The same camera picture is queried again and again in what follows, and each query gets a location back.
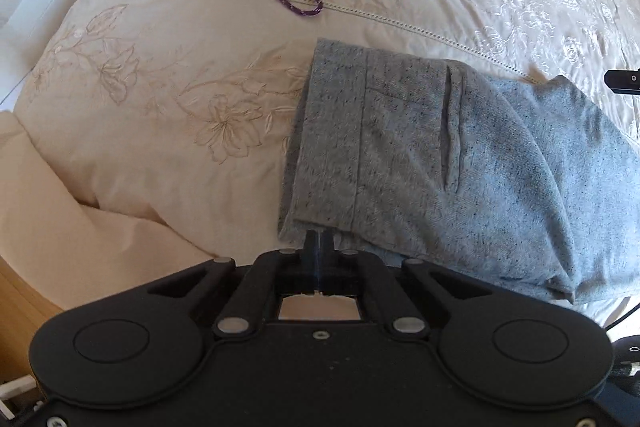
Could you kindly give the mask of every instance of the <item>embroidered floral pattern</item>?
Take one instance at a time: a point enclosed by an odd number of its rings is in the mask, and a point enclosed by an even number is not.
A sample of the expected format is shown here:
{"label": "embroidered floral pattern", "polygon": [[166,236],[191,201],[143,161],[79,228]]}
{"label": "embroidered floral pattern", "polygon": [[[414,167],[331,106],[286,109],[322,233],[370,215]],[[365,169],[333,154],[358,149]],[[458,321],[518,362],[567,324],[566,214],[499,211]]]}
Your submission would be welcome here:
{"label": "embroidered floral pattern", "polygon": [[124,102],[136,85],[140,60],[135,56],[132,43],[107,33],[113,30],[127,6],[118,4],[107,8],[92,18],[86,28],[71,26],[50,44],[34,69],[34,88],[42,90],[51,78],[57,79],[63,71],[81,68],[97,78],[113,102]]}
{"label": "embroidered floral pattern", "polygon": [[249,156],[249,149],[261,145],[254,121],[262,116],[255,103],[238,102],[228,105],[226,96],[213,97],[209,102],[210,119],[196,135],[198,145],[206,145],[212,158],[222,163],[228,156]]}

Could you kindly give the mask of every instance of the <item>white sheet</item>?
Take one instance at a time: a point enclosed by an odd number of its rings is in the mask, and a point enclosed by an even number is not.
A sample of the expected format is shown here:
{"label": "white sheet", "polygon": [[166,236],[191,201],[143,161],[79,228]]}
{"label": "white sheet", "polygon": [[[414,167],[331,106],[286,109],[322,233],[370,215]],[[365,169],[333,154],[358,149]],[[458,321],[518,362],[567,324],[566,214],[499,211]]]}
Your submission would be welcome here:
{"label": "white sheet", "polygon": [[639,0],[325,2],[303,20],[274,0],[79,0],[17,116],[79,200],[244,263],[281,246],[283,155],[318,37],[530,81],[564,74],[639,143],[638,102],[603,82],[640,63]]}

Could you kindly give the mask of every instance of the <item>circular pad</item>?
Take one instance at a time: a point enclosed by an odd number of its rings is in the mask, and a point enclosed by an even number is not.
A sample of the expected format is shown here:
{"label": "circular pad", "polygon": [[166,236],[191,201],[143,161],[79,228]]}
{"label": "circular pad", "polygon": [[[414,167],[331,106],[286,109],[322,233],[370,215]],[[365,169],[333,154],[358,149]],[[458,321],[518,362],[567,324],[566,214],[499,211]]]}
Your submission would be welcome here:
{"label": "circular pad", "polygon": [[91,324],[76,335],[76,350],[92,362],[123,362],[136,357],[149,343],[144,326],[121,319]]}
{"label": "circular pad", "polygon": [[438,351],[470,390],[523,409],[584,400],[604,383],[613,361],[607,334],[587,317],[497,294],[456,303]]}
{"label": "circular pad", "polygon": [[551,362],[569,346],[562,330],[542,321],[519,320],[500,326],[494,344],[505,357],[519,362]]}
{"label": "circular pad", "polygon": [[53,317],[31,341],[47,394],[85,407],[135,406],[168,391],[202,357],[200,330],[173,299],[115,296]]}

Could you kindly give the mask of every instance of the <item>cream bedspread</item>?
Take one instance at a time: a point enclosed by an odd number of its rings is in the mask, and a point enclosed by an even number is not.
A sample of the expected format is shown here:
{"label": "cream bedspread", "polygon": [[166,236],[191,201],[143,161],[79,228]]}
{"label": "cream bedspread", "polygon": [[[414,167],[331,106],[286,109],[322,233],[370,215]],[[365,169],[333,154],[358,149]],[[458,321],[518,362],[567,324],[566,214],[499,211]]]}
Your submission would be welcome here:
{"label": "cream bedspread", "polygon": [[[454,58],[529,81],[564,74],[640,142],[637,100],[603,82],[608,69],[640,64],[639,0],[325,2],[306,19],[274,0],[78,0],[15,114],[86,208],[168,225],[196,247],[177,264],[203,251],[250,263],[281,246],[284,153],[318,37]],[[52,252],[2,256],[40,290],[34,267],[50,266]],[[75,263],[55,252],[55,263]],[[85,255],[84,263],[100,257]],[[146,256],[152,266],[155,254]],[[152,279],[130,275],[126,263],[109,266],[104,291]],[[46,296],[95,296],[75,280]]]}
{"label": "cream bedspread", "polygon": [[158,223],[78,204],[8,111],[0,174],[0,255],[62,309],[211,259]]}

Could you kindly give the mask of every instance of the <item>grey fabric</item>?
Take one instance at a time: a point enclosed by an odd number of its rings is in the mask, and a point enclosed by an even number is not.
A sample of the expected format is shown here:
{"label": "grey fabric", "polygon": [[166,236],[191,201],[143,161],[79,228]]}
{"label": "grey fabric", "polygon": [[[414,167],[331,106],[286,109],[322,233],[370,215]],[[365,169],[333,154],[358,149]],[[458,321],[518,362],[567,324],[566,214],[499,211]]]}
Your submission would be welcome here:
{"label": "grey fabric", "polygon": [[279,232],[337,232],[543,299],[640,291],[640,160],[572,83],[319,41]]}

